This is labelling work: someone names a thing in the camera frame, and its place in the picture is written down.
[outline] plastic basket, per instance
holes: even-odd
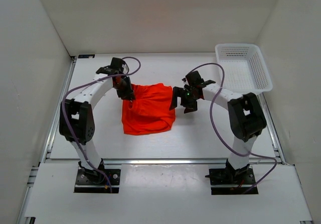
[[[215,46],[217,62],[225,70],[224,88],[256,95],[273,88],[260,48],[253,44],[230,43]]]

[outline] orange shirt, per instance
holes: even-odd
[[[150,86],[132,84],[134,101],[123,100],[121,121],[124,133],[146,135],[171,129],[175,110],[169,110],[173,90],[158,83]]]

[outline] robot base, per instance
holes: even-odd
[[[105,169],[105,174],[109,177],[112,193],[119,192],[120,169]],[[101,176],[100,180],[93,182],[86,177],[82,169],[78,169],[74,192],[76,193],[110,193],[110,187],[105,188],[106,180]]]
[[[239,176],[237,180],[231,182],[226,178],[226,169],[210,169],[210,178],[212,195],[240,195],[250,188],[256,181],[253,170],[249,168]],[[255,186],[246,194],[258,194]]]

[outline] white enclosure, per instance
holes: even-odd
[[[0,0],[0,222],[321,223],[320,9],[321,0]],[[132,138],[121,131],[121,101],[112,91],[95,109],[94,138],[105,163],[122,169],[120,193],[73,194],[78,158],[55,134],[62,93],[123,53],[144,63],[131,77],[134,83],[181,86],[191,67],[215,60],[220,43],[256,44],[272,79],[273,90],[258,97],[268,128],[253,151],[276,156],[278,165],[258,186],[259,195],[207,195],[204,175],[229,154],[210,128],[208,102],[189,116],[178,108],[170,132]],[[96,57],[71,60],[78,54]],[[215,68],[200,72],[205,80],[219,78]],[[230,142],[221,110],[214,108],[215,119]],[[108,147],[102,144],[110,136],[104,125],[115,134]],[[190,138],[193,131],[201,141]],[[183,133],[190,135],[184,139]],[[271,162],[250,160],[258,161],[253,169],[262,176]],[[133,165],[142,163],[163,165]],[[180,177],[174,184],[171,173]],[[88,203],[96,208],[88,211]],[[167,217],[152,215],[154,210]]]

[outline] white wall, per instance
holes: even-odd
[[[71,55],[253,43],[277,0],[41,0]]]
[[[321,223],[321,0],[279,0],[257,44],[273,78],[265,96],[286,159]]]
[[[0,0],[0,222],[15,223],[70,57],[39,0]]]

